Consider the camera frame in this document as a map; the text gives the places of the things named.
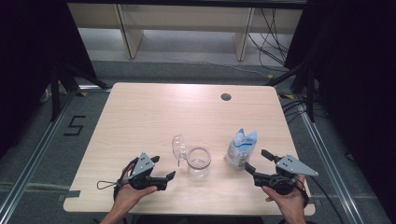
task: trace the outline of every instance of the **person's right hand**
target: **person's right hand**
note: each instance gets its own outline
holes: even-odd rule
[[[299,180],[304,183],[305,177],[299,175]],[[299,190],[293,188],[293,191],[288,195],[280,195],[273,189],[263,186],[262,190],[268,195],[265,199],[267,202],[275,201],[279,207],[280,212],[286,221],[290,224],[305,223],[304,218],[304,197]]]

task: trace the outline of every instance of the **light wood table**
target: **light wood table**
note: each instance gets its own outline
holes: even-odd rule
[[[221,99],[223,93],[232,96]],[[229,142],[240,128],[258,132],[258,142],[250,158],[257,172],[275,173],[275,165],[261,155],[298,158],[276,91],[272,87],[117,83],[114,85],[93,132],[70,190],[80,190],[77,198],[67,198],[68,212],[108,212],[113,204],[113,188],[97,189],[99,180],[116,181],[122,168],[141,152],[160,156],[152,176],[165,177],[176,171],[165,191],[143,198],[131,211],[136,214],[173,215],[280,215],[275,203],[267,203],[265,193],[255,187],[246,171],[235,171],[224,160]],[[183,134],[190,147],[210,150],[212,162],[205,179],[194,179],[187,163],[177,160],[172,139]],[[315,213],[309,204],[305,213]]]

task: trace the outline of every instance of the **snack package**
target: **snack package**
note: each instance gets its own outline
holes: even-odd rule
[[[236,170],[245,169],[245,162],[248,161],[251,153],[253,153],[256,143],[256,131],[250,133],[248,136],[245,136],[244,129],[240,129],[230,142],[227,154],[224,157],[225,160]]]

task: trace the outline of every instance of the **metal track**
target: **metal track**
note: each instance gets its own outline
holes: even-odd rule
[[[296,96],[297,100],[302,100],[300,96]],[[305,111],[306,108],[304,105],[299,105],[300,111]],[[320,133],[317,129],[315,123],[311,122],[310,118],[306,115],[306,113],[302,114],[303,121],[305,123],[306,129],[308,130],[309,134],[314,141],[316,149],[318,150],[318,154],[323,162],[323,165],[332,181],[332,185],[334,186],[335,192],[337,193],[341,204],[344,206],[346,211],[346,215],[350,221],[350,223],[357,223],[361,224],[364,223],[361,213],[356,206],[355,200],[352,198],[347,185],[345,184],[343,178],[341,177],[340,173],[338,172],[337,167],[332,160],[332,156],[330,155],[329,151],[324,144]]]
[[[69,92],[66,94],[63,106],[61,108],[58,117],[49,124],[49,127],[47,128],[43,137],[41,138],[40,142],[35,148],[35,151],[33,152],[29,161],[26,163],[25,167],[23,168],[20,177],[14,183],[12,189],[8,193],[8,196],[3,201],[0,207],[0,223],[6,224],[11,218],[11,215],[14,212],[18,202],[20,201],[21,196],[26,189],[26,186],[28,185],[33,174],[35,173],[35,170],[40,164],[44,154],[47,151],[47,148],[50,145],[50,142],[55,134],[55,131],[57,130],[59,124],[61,123],[64,117],[64,111],[69,106],[75,94],[76,94],[75,92]]]

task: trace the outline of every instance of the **hand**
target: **hand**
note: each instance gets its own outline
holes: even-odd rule
[[[131,171],[133,167],[134,164],[128,169],[128,172]],[[140,199],[155,191],[157,191],[157,187],[155,186],[139,190],[132,188],[128,181],[122,182],[122,187],[117,194],[113,207],[101,223],[118,223],[126,217],[128,212],[140,201]]]
[[[304,183],[305,177],[299,175],[299,180]],[[293,191],[288,195],[280,195],[276,193],[273,189],[263,186],[262,190],[268,195],[265,199],[267,202],[275,201],[279,207],[280,212],[286,221],[290,224],[300,224],[305,223],[304,218],[304,197],[299,190],[293,188]]]

